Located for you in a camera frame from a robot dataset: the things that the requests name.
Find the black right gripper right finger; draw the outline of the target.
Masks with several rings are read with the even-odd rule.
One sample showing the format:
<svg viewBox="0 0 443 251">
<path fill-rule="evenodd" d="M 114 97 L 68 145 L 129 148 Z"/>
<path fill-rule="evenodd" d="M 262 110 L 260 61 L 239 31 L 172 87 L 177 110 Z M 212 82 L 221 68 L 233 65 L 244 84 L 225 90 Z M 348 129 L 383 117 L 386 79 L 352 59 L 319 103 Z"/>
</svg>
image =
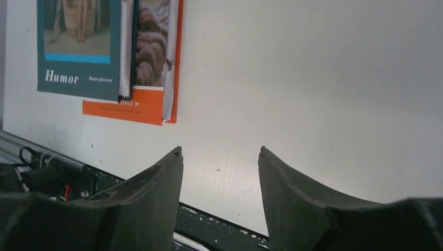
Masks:
<svg viewBox="0 0 443 251">
<path fill-rule="evenodd" d="M 265 147 L 258 169 L 272 250 L 442 250 L 442 198 L 386 204 L 356 198 Z"/>
</svg>

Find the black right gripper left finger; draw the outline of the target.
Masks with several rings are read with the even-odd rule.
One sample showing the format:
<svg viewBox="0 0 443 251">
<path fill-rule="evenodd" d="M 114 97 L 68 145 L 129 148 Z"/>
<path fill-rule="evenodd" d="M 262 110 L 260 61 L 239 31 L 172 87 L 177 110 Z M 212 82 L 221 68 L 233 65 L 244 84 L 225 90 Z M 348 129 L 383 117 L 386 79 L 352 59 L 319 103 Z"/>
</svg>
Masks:
<svg viewBox="0 0 443 251">
<path fill-rule="evenodd" d="M 1 250 L 171 250 L 183 177 L 177 146 L 88 199 L 1 193 Z"/>
</svg>

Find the orange book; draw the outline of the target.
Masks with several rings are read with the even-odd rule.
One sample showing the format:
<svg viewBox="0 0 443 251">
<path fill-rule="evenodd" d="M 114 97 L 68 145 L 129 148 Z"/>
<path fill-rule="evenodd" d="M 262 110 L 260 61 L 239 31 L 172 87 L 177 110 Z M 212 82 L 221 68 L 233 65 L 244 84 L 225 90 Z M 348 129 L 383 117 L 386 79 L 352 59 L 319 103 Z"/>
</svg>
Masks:
<svg viewBox="0 0 443 251">
<path fill-rule="evenodd" d="M 176 123 L 183 1 L 139 1 L 132 97 L 83 101 L 83 114 L 162 125 Z"/>
</svg>

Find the teal Humor book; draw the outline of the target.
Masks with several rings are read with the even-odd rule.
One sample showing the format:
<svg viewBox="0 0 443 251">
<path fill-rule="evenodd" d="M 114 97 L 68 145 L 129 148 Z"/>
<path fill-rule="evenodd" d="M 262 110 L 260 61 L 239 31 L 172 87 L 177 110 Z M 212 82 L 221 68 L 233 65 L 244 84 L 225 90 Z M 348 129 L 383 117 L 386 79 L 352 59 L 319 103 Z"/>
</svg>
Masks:
<svg viewBox="0 0 443 251">
<path fill-rule="evenodd" d="M 132 98 L 138 1 L 38 1 L 40 92 Z"/>
</svg>

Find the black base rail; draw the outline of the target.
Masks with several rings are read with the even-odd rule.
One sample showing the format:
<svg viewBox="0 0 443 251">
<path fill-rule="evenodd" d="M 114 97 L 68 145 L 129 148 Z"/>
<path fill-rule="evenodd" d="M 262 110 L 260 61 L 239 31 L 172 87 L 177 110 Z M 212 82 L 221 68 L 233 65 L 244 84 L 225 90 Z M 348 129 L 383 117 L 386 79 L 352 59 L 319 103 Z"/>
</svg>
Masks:
<svg viewBox="0 0 443 251">
<path fill-rule="evenodd" d="M 180 147 L 129 179 L 31 156 L 1 164 L 1 250 L 270 249 L 266 236 L 180 203 Z"/>
</svg>

